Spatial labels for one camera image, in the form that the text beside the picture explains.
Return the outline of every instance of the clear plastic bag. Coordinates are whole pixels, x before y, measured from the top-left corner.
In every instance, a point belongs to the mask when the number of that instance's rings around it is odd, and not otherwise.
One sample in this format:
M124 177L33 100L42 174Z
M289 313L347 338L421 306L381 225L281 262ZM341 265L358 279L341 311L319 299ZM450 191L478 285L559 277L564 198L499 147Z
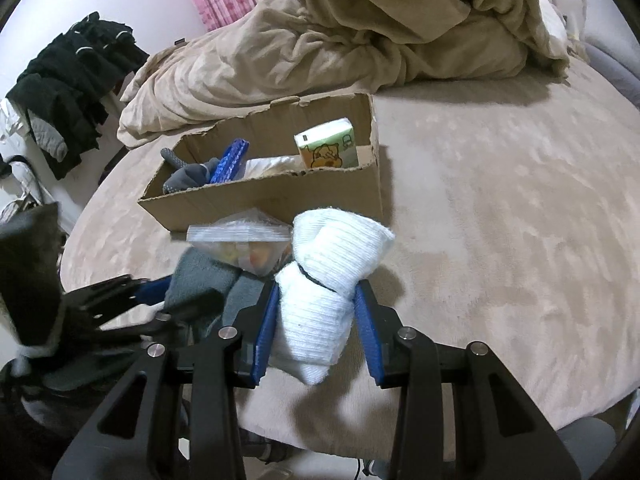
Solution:
M267 276L291 254L291 226L253 208L210 225L192 225L187 241L226 264Z

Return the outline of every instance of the cartoon bear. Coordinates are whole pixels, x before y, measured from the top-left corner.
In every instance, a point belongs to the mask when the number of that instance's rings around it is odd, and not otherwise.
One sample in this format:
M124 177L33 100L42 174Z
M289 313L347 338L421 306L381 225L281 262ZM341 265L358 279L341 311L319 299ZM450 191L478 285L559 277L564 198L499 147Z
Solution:
M342 159L338 156L338 143L322 144L314 149L314 160L311 162L312 168L341 168Z

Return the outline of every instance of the torn cardboard edge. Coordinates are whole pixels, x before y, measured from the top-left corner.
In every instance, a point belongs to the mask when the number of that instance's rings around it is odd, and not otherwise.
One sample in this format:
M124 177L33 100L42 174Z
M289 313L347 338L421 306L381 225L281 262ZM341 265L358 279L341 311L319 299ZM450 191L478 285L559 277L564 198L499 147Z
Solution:
M174 152L187 162L206 162L241 137L250 142L247 159L296 155L293 135L342 117L353 124L359 161L356 168L287 171L164 195L162 184L172 168L158 153L159 168L138 203L172 231L186 231L189 225L215 222L252 207L288 223L300 212L330 206L382 221L378 131L372 97L365 93L282 98L263 110L221 120L204 132L186 134Z

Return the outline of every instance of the pile of dark clothes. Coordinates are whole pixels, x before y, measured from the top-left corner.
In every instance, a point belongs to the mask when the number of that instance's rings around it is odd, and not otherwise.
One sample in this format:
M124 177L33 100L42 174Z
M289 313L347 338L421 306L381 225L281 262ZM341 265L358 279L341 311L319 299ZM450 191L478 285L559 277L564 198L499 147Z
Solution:
M132 29L92 12L60 34L30 61L7 98L49 125L34 136L57 179L80 164L80 154L97 148L96 130L108 114L100 99L136 72L148 54L135 45ZM66 144L62 160L57 147Z

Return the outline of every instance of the crumpled blanket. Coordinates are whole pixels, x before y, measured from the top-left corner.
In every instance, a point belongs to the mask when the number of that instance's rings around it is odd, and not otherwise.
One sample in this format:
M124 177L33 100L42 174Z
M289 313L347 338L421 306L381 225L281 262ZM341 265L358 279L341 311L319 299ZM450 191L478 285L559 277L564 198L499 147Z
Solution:
M538 0L259 0L149 58L123 96L118 138L132 148L289 95L513 76L530 53L556 73L567 66Z

